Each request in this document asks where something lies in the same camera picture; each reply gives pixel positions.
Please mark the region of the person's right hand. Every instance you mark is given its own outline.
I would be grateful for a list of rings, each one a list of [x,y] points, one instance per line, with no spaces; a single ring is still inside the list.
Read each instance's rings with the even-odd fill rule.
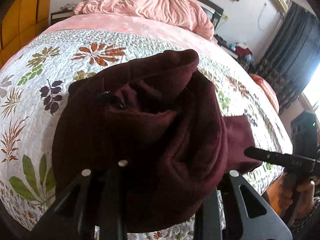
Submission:
[[[304,181],[296,187],[296,191],[304,194],[304,198],[297,211],[297,219],[302,219],[307,216],[314,205],[314,192],[315,183],[313,181]],[[278,193],[278,206],[281,211],[287,210],[293,203],[293,191],[284,185],[284,178],[280,179],[279,193]]]

